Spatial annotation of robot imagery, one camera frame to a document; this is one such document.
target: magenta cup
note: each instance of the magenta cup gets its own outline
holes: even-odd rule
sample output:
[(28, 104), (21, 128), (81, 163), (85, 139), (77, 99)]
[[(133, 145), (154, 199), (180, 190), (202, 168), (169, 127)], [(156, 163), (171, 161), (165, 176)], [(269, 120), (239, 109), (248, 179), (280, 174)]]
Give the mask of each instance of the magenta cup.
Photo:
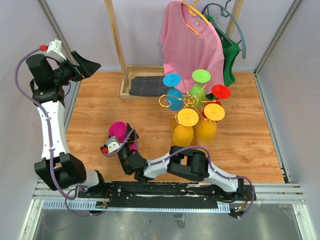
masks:
[(121, 143), (126, 139), (127, 125), (123, 121), (116, 121), (109, 127), (109, 135), (116, 137)]

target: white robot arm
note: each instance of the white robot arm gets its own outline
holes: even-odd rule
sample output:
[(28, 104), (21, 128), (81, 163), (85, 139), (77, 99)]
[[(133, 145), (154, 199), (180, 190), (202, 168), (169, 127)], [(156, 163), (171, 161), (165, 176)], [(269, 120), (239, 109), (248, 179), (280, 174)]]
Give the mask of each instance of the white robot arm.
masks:
[[(98, 185), (102, 176), (98, 171), (86, 171), (83, 163), (69, 151), (64, 126), (65, 92), (62, 87), (68, 85), (69, 81), (78, 82), (90, 77), (101, 65), (84, 59), (76, 51), (71, 52), (71, 55), (79, 65), (73, 65), (62, 54), (61, 45), (61, 41), (55, 39), (47, 46), (46, 55), (34, 54), (26, 59), (26, 64), (34, 77), (30, 83), (32, 98), (47, 112), (52, 133), (52, 136), (49, 136), (48, 118), (38, 107), (42, 125), (43, 150), (42, 161), (34, 164), (34, 170), (52, 190), (57, 189), (51, 178), (49, 165), (50, 151), (53, 150), (53, 170), (59, 186), (65, 189), (83, 184), (90, 188)], [(47, 58), (54, 59), (58, 68), (53, 70)]]

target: orange hanger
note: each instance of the orange hanger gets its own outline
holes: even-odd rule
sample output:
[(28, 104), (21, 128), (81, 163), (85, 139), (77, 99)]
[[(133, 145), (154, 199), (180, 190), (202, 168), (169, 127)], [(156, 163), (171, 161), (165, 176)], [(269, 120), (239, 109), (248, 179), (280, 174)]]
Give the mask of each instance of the orange hanger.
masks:
[[(196, 7), (196, 2), (198, 2), (199, 0), (195, 0), (193, 3), (193, 6), (191, 6), (189, 3), (186, 3), (185, 1), (181, 2), (184, 5), (187, 5), (189, 8), (189, 12), (191, 15), (193, 16), (197, 16), (199, 15), (208, 25), (210, 25), (210, 22), (206, 19), (205, 16), (203, 16), (195, 7)], [(188, 28), (193, 31), (195, 34), (199, 34), (193, 27), (191, 27), (189, 24), (187, 24)]]
[[(199, 0), (194, 0), (193, 2), (193, 8), (195, 9), (196, 8), (196, 2), (198, 2)], [(192, 15), (192, 16), (197, 16), (198, 13), (194, 13), (191, 8), (189, 8), (189, 13)]]

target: gray hanger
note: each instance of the gray hanger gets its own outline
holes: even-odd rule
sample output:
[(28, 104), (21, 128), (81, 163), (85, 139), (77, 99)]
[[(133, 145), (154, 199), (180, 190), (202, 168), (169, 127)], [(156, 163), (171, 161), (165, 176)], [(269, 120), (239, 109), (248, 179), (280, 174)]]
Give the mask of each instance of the gray hanger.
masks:
[[(221, 11), (225, 11), (225, 12), (228, 14), (228, 16), (232, 19), (232, 21), (234, 22), (234, 24), (235, 24), (235, 26), (236, 26), (236, 29), (238, 30), (238, 32), (239, 32), (239, 34), (240, 34), (240, 38), (241, 38), (241, 40), (240, 40), (237, 44), (242, 43), (242, 49), (241, 49), (240, 51), (242, 51), (242, 59), (245, 59), (245, 58), (246, 58), (246, 55), (247, 55), (247, 48), (246, 48), (245, 37), (244, 37), (244, 35), (243, 35), (242, 31), (241, 31), (241, 28), (240, 28), (237, 20), (234, 18), (234, 16), (233, 16), (225, 7), (223, 7), (223, 6), (221, 6), (220, 4), (217, 4), (217, 3), (209, 3), (209, 4), (207, 4), (207, 5), (203, 8), (203, 10), (202, 10), (202, 15), (205, 13), (206, 10), (207, 10), (207, 14), (209, 15), (209, 6), (210, 6), (210, 5), (218, 6), (218, 7), (221, 9)], [(223, 31), (219, 31), (219, 32), (222, 34), (222, 36), (223, 36), (225, 39), (227, 39), (227, 40), (229, 41), (230, 38), (229, 38)]]
[[(224, 8), (225, 8), (225, 9), (228, 8), (228, 3), (230, 3), (231, 1), (232, 1), (232, 0), (228, 0), (228, 1), (225, 2), (225, 5), (224, 5)], [(225, 17), (225, 18), (229, 17), (229, 14), (225, 14), (225, 13), (224, 13), (224, 10), (223, 10), (222, 8), (221, 8), (220, 10), (221, 10), (221, 16), (222, 16), (222, 17)]]

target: clothes hanger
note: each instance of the clothes hanger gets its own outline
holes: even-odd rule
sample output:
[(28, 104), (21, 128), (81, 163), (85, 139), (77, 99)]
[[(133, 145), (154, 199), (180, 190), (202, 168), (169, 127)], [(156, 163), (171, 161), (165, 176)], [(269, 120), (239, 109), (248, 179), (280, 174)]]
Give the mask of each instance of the clothes hanger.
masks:
[[(240, 28), (237, 20), (234, 18), (234, 16), (226, 8), (224, 8), (223, 6), (221, 6), (220, 4), (217, 4), (217, 3), (209, 3), (209, 4), (207, 4), (202, 10), (202, 13), (201, 13), (202, 15), (205, 13), (206, 10), (207, 10), (207, 14), (209, 15), (209, 6), (210, 5), (218, 6), (221, 10), (225, 11), (229, 15), (229, 17), (232, 19), (232, 21), (234, 22), (234, 25), (236, 26), (236, 29), (238, 30), (240, 38), (241, 38), (241, 40), (239, 42), (237, 42), (237, 44), (242, 43), (242, 49), (240, 51), (242, 51), (242, 59), (245, 59), (246, 55), (247, 55), (245, 37), (244, 37), (244, 35), (243, 35), (242, 31), (241, 31), (241, 28)], [(226, 36), (225, 33), (223, 33), (222, 35), (226, 39), (230, 39), (229, 37)]]
[[(193, 2), (193, 8), (194, 8), (194, 9), (196, 8), (196, 2), (198, 2), (198, 1), (199, 1), (199, 0), (194, 0), (194, 2)], [(194, 13), (191, 8), (189, 8), (189, 13), (190, 13), (192, 16), (197, 16), (197, 15), (198, 15), (198, 13)]]
[[(182, 1), (181, 3), (184, 4), (184, 5), (186, 5), (186, 6), (188, 6), (190, 14), (192, 14), (193, 16), (199, 15), (208, 25), (210, 25), (210, 22), (206, 19), (206, 17), (203, 16), (203, 15), (201, 14), (201, 12), (199, 12), (197, 9), (195, 9), (195, 7), (191, 6), (189, 3), (186, 3), (185, 1)], [(191, 27), (189, 24), (187, 24), (187, 26), (188, 26), (188, 28), (189, 28), (191, 31), (193, 31), (195, 34), (199, 34), (199, 33), (198, 33), (193, 27)]]

